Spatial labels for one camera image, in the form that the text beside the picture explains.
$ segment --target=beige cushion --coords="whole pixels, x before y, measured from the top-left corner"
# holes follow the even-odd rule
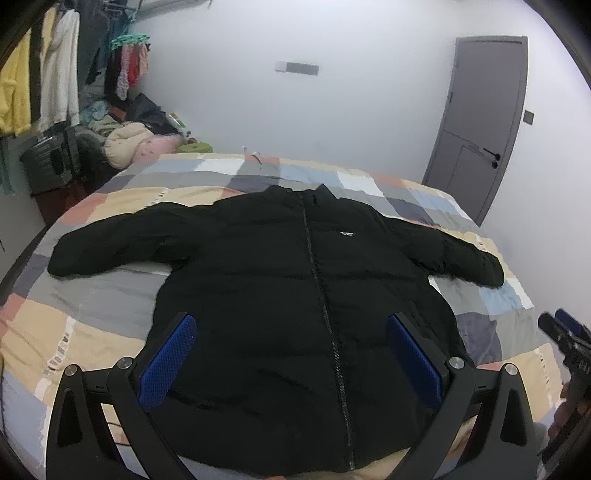
[[[131,164],[141,141],[154,134],[144,124],[132,123],[113,130],[105,141],[105,156],[111,165],[123,170]]]

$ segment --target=suitcase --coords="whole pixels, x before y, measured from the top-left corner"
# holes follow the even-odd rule
[[[73,128],[44,137],[21,155],[31,194],[65,187],[80,174]]]

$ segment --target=gray door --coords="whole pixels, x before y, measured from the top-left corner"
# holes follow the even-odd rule
[[[446,111],[423,183],[480,225],[513,149],[527,79],[526,37],[457,41]]]

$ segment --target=blue gripper pad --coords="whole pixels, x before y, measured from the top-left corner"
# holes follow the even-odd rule
[[[139,379],[138,400],[144,411],[160,405],[197,338],[197,323],[186,315]]]
[[[396,315],[386,322],[386,339],[419,399],[427,407],[439,408],[443,402],[441,376]]]
[[[577,322],[574,318],[572,318],[568,313],[566,313],[563,309],[556,310],[554,314],[554,318],[562,323],[568,330],[573,332],[577,337],[583,339],[583,328],[581,324]]]

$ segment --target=black jacket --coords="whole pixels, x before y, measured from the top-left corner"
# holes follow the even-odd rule
[[[405,313],[469,361],[427,276],[504,279],[493,255],[324,186],[101,220],[62,237],[48,270],[143,260],[173,266],[148,341],[179,311],[199,330],[153,419],[180,455],[261,475],[346,471],[409,447],[430,411],[386,346],[386,319]]]

